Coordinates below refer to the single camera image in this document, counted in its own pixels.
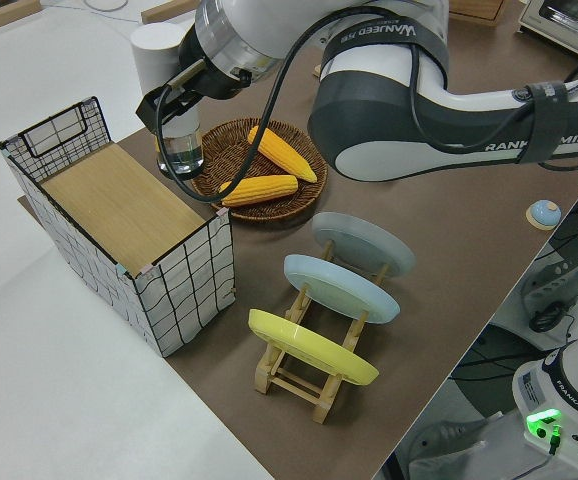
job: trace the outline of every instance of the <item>yellow corn cob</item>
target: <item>yellow corn cob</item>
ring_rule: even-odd
[[[253,143],[257,131],[257,126],[249,131],[249,135],[247,135],[249,143]],[[287,173],[310,183],[316,182],[316,174],[309,166],[309,162],[296,152],[291,145],[268,128],[265,129],[265,133],[262,135],[258,151]]]
[[[220,185],[222,192],[231,182]],[[238,186],[227,195],[222,204],[225,207],[240,207],[252,203],[265,202],[287,195],[298,190],[298,180],[293,175],[263,175],[244,178]]]

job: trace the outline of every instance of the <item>white cylinder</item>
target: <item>white cylinder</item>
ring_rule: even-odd
[[[191,23],[186,27],[167,22],[150,23],[131,34],[131,49],[143,95],[180,72],[178,46],[190,26]],[[163,135],[168,139],[185,139],[195,136],[199,127],[198,109],[193,107],[164,125]]]
[[[131,49],[145,95],[180,71],[178,46],[186,30],[173,23],[150,23],[131,34]]]

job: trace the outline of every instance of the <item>small round button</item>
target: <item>small round button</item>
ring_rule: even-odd
[[[526,212],[529,223],[540,230],[553,230],[561,215],[558,205],[550,200],[538,200]]]

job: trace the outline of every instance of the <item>toaster oven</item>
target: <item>toaster oven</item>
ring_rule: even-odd
[[[578,54],[578,0],[528,0],[520,25]]]

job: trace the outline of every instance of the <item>wicker basket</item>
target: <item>wicker basket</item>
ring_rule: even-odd
[[[192,185],[199,193],[213,195],[220,185],[234,178],[249,150],[247,134],[252,127],[258,125],[259,121],[258,118],[233,120],[215,127],[204,135],[203,173],[192,180]],[[318,180],[316,183],[298,180],[298,191],[290,197],[232,208],[231,214],[234,218],[253,222],[288,220],[313,206],[324,189],[328,173],[327,164],[309,137],[292,125],[279,121],[270,121],[268,128],[309,162]],[[246,176],[282,174],[286,172],[257,153]],[[220,204],[212,206],[215,209],[222,207]]]

